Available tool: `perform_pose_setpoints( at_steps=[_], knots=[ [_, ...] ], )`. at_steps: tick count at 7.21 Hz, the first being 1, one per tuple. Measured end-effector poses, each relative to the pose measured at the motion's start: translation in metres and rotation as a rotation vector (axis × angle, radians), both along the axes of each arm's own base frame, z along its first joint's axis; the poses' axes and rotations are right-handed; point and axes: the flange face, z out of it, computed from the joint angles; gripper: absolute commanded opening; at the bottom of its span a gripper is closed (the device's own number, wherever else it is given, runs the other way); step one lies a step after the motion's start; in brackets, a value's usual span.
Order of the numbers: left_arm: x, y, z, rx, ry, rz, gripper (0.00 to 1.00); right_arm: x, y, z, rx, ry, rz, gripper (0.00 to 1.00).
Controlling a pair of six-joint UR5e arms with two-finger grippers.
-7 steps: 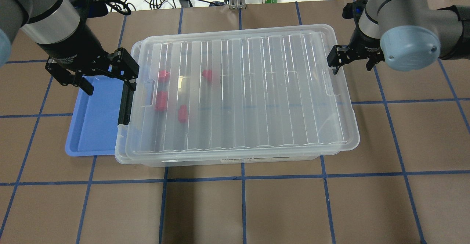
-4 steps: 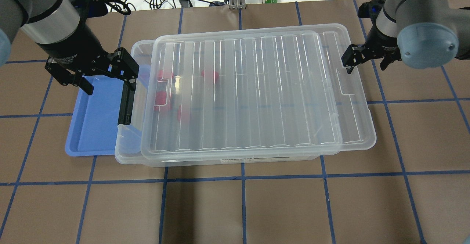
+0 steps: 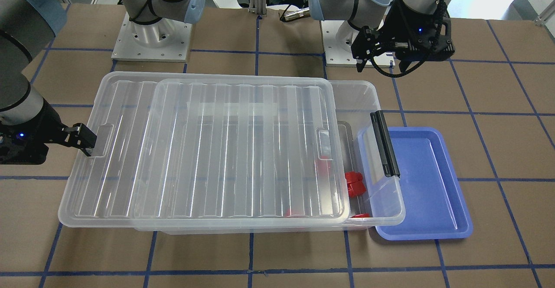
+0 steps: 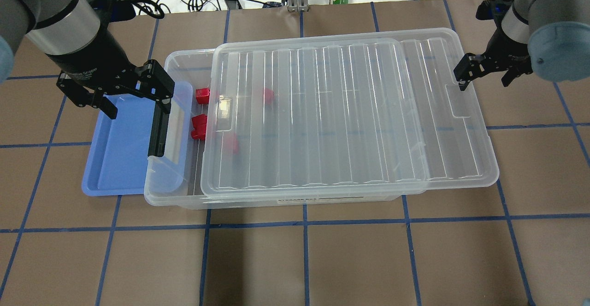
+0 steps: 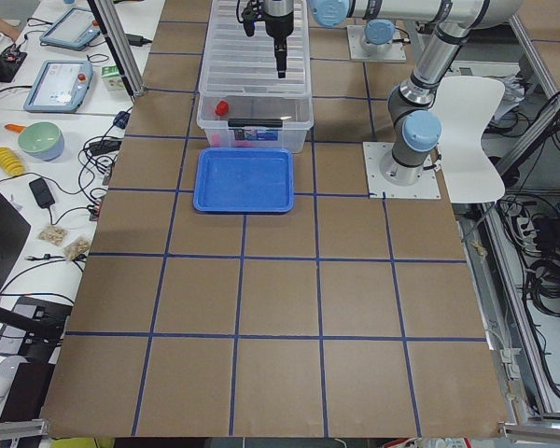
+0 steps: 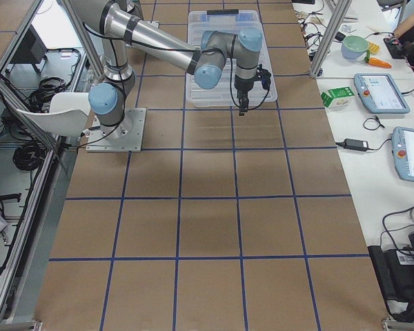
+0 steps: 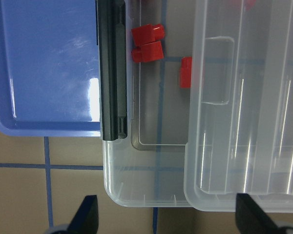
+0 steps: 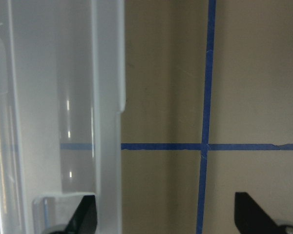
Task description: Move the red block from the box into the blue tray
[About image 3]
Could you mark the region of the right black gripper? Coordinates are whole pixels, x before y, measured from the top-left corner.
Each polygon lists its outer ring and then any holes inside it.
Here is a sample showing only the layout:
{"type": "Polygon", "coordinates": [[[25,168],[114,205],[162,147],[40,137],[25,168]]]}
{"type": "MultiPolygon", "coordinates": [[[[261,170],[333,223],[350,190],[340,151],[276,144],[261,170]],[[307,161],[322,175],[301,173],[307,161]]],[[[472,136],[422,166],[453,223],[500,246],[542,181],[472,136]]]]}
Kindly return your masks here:
{"type": "Polygon", "coordinates": [[[48,102],[29,121],[8,125],[1,121],[0,163],[2,165],[40,165],[46,160],[47,144],[77,148],[91,157],[97,136],[85,124],[66,127],[48,102]]]}

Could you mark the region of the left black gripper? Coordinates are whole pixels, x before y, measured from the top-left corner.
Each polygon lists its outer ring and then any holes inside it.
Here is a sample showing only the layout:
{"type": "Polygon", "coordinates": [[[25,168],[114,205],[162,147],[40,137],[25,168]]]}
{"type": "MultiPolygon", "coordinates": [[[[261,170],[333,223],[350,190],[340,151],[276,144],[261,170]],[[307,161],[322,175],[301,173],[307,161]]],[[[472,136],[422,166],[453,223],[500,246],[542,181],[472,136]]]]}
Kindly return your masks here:
{"type": "Polygon", "coordinates": [[[404,1],[395,0],[381,27],[381,40],[378,31],[363,26],[352,41],[351,53],[357,72],[363,72],[367,63],[381,72],[375,57],[393,51],[400,60],[400,72],[413,72],[434,42],[435,49],[426,60],[440,62],[450,58],[454,54],[454,42],[447,11],[443,13],[443,26],[436,41],[438,22],[437,6],[432,7],[432,14],[422,14],[410,9],[404,1]]]}

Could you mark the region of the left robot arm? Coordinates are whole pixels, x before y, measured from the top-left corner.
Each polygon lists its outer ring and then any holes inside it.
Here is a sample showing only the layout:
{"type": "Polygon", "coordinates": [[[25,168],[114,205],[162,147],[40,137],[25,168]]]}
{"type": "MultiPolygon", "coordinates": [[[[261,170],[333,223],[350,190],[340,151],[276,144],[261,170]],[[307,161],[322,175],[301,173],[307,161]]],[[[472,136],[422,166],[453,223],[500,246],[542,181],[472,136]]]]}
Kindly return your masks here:
{"type": "Polygon", "coordinates": [[[343,21],[355,33],[347,50],[357,72],[367,63],[386,77],[403,77],[425,62],[455,53],[451,0],[308,0],[314,20],[343,21]]]}

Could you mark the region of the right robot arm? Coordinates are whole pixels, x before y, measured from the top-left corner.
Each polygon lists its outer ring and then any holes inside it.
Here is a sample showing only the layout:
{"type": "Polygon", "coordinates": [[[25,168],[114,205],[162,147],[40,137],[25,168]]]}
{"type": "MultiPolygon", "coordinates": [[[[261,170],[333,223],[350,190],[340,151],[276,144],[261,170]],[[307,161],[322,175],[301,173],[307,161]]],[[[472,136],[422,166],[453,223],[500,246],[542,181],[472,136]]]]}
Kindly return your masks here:
{"type": "MultiPolygon", "coordinates": [[[[133,27],[173,20],[198,23],[206,0],[122,0],[133,27]]],[[[97,136],[85,124],[63,124],[50,103],[22,71],[67,22],[57,0],[1,0],[1,163],[40,165],[48,144],[91,156],[97,136]]]]}

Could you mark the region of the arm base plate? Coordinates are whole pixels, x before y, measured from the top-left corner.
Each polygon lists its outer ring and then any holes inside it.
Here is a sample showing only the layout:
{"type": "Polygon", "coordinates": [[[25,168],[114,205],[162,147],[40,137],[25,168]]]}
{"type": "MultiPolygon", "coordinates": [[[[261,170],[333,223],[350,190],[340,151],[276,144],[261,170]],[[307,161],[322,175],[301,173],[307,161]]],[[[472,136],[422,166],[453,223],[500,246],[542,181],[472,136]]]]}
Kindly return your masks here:
{"type": "Polygon", "coordinates": [[[125,14],[111,58],[116,61],[186,62],[193,24],[161,19],[139,25],[125,14]]]}
{"type": "Polygon", "coordinates": [[[326,64],[332,67],[355,67],[357,61],[351,53],[352,42],[358,31],[347,21],[325,20],[320,22],[326,64]]]}

